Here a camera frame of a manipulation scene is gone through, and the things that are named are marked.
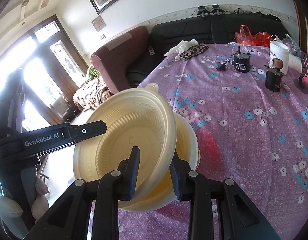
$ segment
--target black leather sofa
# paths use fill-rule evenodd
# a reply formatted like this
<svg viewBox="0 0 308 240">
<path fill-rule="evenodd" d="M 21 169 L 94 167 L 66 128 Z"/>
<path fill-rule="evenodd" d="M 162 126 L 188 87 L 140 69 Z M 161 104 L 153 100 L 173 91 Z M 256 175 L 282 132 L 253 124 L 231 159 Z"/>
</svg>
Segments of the black leather sofa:
<svg viewBox="0 0 308 240">
<path fill-rule="evenodd" d="M 268 32 L 282 39 L 288 33 L 278 17 L 261 13 L 209 15 L 161 23 L 155 25 L 149 35 L 148 45 L 153 47 L 155 54 L 150 55 L 146 50 L 127 67 L 126 78 L 132 86 L 137 86 L 165 58 L 164 54 L 182 40 L 196 39 L 198 43 L 219 44 L 233 42 L 241 25 L 248 26 L 253 35 Z"/>
</svg>

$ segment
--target plastic bowl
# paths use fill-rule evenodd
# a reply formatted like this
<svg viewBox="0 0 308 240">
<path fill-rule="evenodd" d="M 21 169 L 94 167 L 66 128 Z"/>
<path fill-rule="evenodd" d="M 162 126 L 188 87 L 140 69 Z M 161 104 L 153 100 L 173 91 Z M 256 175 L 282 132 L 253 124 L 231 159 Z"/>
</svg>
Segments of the plastic bowl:
<svg viewBox="0 0 308 240">
<path fill-rule="evenodd" d="M 105 101 L 87 122 L 102 120 L 105 134 L 76 144 L 75 178 L 92 181 L 116 170 L 128 159 L 133 146 L 141 152 L 136 189 L 126 207 L 145 198 L 165 176 L 176 146 L 176 122 L 168 102 L 158 94 L 158 85 L 124 90 Z"/>
<path fill-rule="evenodd" d="M 179 114 L 174 113 L 177 126 L 176 151 L 180 159 L 186 160 L 191 169 L 198 165 L 198 143 L 196 134 L 189 123 Z M 122 209 L 130 212 L 147 212 L 162 208 L 176 200 L 168 170 L 158 186 L 144 199 Z"/>
</svg>

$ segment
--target purple floral tablecloth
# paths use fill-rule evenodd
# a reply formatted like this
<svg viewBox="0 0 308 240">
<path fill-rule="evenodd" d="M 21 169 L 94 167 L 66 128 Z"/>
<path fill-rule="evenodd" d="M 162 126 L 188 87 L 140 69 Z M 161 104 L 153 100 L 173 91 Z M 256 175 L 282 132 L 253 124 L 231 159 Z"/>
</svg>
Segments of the purple floral tablecloth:
<svg viewBox="0 0 308 240">
<path fill-rule="evenodd" d="M 159 93 L 193 127 L 201 152 L 198 172 L 232 178 L 282 239 L 293 239 L 308 218 L 308 95 L 289 70 L 280 93 L 265 88 L 269 48 L 256 46 L 252 70 L 239 73 L 227 60 L 235 44 L 209 44 L 188 61 L 166 58 L 140 85 L 155 82 Z M 119 210 L 121 240 L 186 239 L 189 203 L 172 202 L 147 213 Z M 213 202 L 215 237 L 217 207 Z"/>
</svg>

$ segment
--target wall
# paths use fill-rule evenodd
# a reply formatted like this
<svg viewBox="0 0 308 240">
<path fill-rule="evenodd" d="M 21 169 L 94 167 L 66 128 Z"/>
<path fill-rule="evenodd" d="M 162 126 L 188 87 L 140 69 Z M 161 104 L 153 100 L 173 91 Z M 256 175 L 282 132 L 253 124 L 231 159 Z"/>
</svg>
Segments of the wall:
<svg viewBox="0 0 308 240">
<path fill-rule="evenodd" d="M 61 0 L 56 12 L 71 40 L 84 55 L 96 51 L 108 38 L 149 19 L 215 3 L 253 5 L 297 17 L 293 0 L 119 0 L 101 13 L 107 26 L 97 33 L 91 23 L 97 13 L 89 0 Z M 102 34 L 106 35 L 105 40 L 100 40 Z"/>
</svg>

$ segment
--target wooden knob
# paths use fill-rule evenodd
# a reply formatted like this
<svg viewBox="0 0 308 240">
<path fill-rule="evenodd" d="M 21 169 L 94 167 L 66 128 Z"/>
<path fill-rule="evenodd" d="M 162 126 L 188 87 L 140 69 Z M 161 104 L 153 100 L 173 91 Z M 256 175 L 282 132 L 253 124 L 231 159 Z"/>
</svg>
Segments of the wooden knob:
<svg viewBox="0 0 308 240">
<path fill-rule="evenodd" d="M 273 59 L 273 67 L 275 67 L 275 68 L 283 68 L 283 61 L 280 60 L 279 58 L 274 58 Z"/>
</svg>

